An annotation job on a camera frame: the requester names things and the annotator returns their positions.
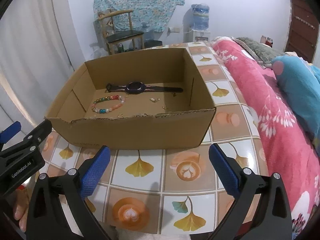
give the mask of blue gripper pad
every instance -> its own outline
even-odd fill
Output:
[[[110,162],[110,149],[102,147],[95,155],[95,160],[81,179],[80,196],[91,196]]]
[[[227,156],[217,144],[209,148],[209,159],[217,172],[228,195],[238,198],[240,195],[239,179],[227,161]]]
[[[0,143],[7,143],[13,136],[21,131],[21,124],[17,121],[0,133]]]

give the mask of cardboard box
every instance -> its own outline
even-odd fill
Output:
[[[106,114],[92,111],[108,83],[182,87],[183,93],[144,92],[129,95],[120,108]],[[153,103],[150,98],[159,98]],[[97,108],[110,108],[118,100]],[[149,49],[85,62],[66,82],[46,118],[68,142],[81,147],[111,149],[174,149],[197,147],[216,107],[196,65],[185,49]]]

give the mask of colorful bead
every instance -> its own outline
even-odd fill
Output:
[[[108,100],[120,100],[120,103],[113,106],[113,107],[110,107],[110,108],[104,108],[104,109],[97,109],[96,108],[96,104],[97,103],[100,103],[100,102],[103,102],[103,101],[108,101]],[[125,97],[123,96],[119,96],[119,95],[114,95],[114,96],[108,96],[108,97],[103,97],[103,98],[98,98],[97,100],[95,100],[93,102],[93,104],[91,105],[91,109],[93,112],[95,113],[99,113],[99,114],[105,114],[105,113],[109,113],[115,109],[118,109],[119,107],[121,107],[123,104],[124,104],[124,100],[125,100]]]

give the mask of watch face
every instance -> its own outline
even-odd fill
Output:
[[[128,85],[128,90],[142,90],[143,88],[143,83],[141,82],[131,82]]]

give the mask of small gold charm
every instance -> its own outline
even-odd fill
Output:
[[[156,102],[158,102],[159,100],[160,100],[160,98],[157,98],[157,99],[150,98],[150,101],[151,101],[152,103],[156,103]]]

